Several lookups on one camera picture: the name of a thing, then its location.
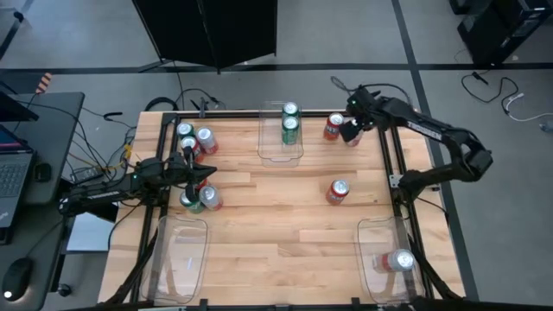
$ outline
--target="green soda can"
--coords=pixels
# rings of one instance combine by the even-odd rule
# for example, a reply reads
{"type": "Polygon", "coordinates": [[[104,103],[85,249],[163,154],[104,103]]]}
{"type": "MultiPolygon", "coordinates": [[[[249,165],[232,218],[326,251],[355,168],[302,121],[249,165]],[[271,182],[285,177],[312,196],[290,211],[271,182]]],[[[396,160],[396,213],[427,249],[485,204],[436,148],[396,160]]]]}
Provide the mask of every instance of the green soda can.
{"type": "Polygon", "coordinates": [[[283,143],[291,145],[297,143],[300,122],[297,117],[286,117],[283,120],[283,143]]]}
{"type": "Polygon", "coordinates": [[[201,213],[204,210],[204,206],[200,202],[200,198],[195,201],[191,201],[187,197],[186,190],[182,191],[181,204],[188,209],[191,213],[201,213]]]}
{"type": "Polygon", "coordinates": [[[180,139],[186,136],[194,137],[194,127],[190,123],[181,123],[176,127],[176,134],[180,139]]]}
{"type": "Polygon", "coordinates": [[[286,117],[298,117],[300,109],[297,107],[296,103],[286,103],[283,106],[283,118],[286,117]]]}

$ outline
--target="wooden tabletop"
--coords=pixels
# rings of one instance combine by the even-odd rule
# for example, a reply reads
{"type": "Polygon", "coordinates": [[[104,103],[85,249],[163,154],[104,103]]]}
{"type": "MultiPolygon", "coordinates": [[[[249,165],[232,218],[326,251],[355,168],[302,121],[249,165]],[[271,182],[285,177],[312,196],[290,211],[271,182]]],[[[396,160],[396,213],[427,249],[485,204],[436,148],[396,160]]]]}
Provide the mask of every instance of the wooden tabletop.
{"type": "MultiPolygon", "coordinates": [[[[161,118],[160,112],[141,114],[131,160],[156,155],[161,118]]],[[[326,119],[304,118],[300,164],[267,168],[257,154],[257,119],[188,121],[196,128],[211,127],[219,142],[217,154],[207,156],[204,164],[219,169],[209,181],[225,203],[217,212],[192,214],[179,202],[181,190],[171,191],[169,215],[202,219],[208,226],[205,269],[191,305],[198,305],[200,298],[209,299],[210,305],[342,304],[351,303],[352,297],[375,302],[362,286],[355,237],[361,220],[392,215],[377,131],[365,133],[359,146],[348,148],[342,141],[322,138],[326,119]],[[347,180],[351,190],[340,206],[330,206],[324,194],[336,179],[347,180]]],[[[430,168],[424,138],[408,130],[400,130],[400,137],[407,167],[430,168]]],[[[421,197],[441,204],[438,193],[424,191],[421,197]]],[[[451,289],[463,295],[443,212],[415,203],[428,260],[451,289]]],[[[118,218],[129,210],[121,208],[118,218]]],[[[138,208],[113,233],[99,301],[113,295],[132,269],[143,217],[144,208],[138,208]]],[[[152,231],[157,216],[153,221],[152,231]]]]}

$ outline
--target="laptop keyboard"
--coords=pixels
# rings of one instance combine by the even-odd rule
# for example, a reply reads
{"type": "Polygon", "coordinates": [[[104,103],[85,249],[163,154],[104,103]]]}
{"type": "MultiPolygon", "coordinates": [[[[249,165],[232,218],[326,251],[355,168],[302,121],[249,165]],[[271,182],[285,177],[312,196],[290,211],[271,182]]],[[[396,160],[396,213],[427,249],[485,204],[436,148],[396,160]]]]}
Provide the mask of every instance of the laptop keyboard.
{"type": "Polygon", "coordinates": [[[27,164],[21,163],[0,163],[0,198],[19,194],[19,189],[27,172],[27,166],[27,164]]]}

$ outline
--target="transparent container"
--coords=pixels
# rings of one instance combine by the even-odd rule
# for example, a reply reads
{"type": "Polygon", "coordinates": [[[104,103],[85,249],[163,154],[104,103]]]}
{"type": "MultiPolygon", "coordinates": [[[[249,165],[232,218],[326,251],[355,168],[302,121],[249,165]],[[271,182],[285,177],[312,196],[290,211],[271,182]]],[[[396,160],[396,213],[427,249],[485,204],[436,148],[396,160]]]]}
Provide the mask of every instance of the transparent container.
{"type": "Polygon", "coordinates": [[[382,269],[385,254],[400,249],[410,251],[404,220],[392,217],[380,220],[361,220],[356,242],[361,282],[366,293],[376,303],[402,303],[424,295],[418,263],[409,271],[382,269]]]}
{"type": "Polygon", "coordinates": [[[207,224],[166,216],[157,228],[156,246],[144,268],[140,295],[156,306],[189,303],[200,291],[207,253],[207,224]]]}
{"type": "Polygon", "coordinates": [[[283,107],[288,102],[264,102],[259,107],[259,143],[257,153],[265,167],[293,168],[303,156],[302,108],[298,105],[296,143],[283,142],[283,107]]]}

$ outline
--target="computer mouse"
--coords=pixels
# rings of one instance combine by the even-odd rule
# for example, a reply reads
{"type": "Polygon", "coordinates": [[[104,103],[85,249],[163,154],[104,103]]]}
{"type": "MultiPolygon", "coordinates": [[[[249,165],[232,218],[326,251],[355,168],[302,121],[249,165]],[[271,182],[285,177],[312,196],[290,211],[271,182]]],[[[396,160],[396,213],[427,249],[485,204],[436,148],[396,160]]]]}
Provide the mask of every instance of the computer mouse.
{"type": "Polygon", "coordinates": [[[7,301],[16,301],[25,294],[32,271],[33,260],[28,257],[19,258],[11,264],[2,280],[2,293],[7,301]]]}

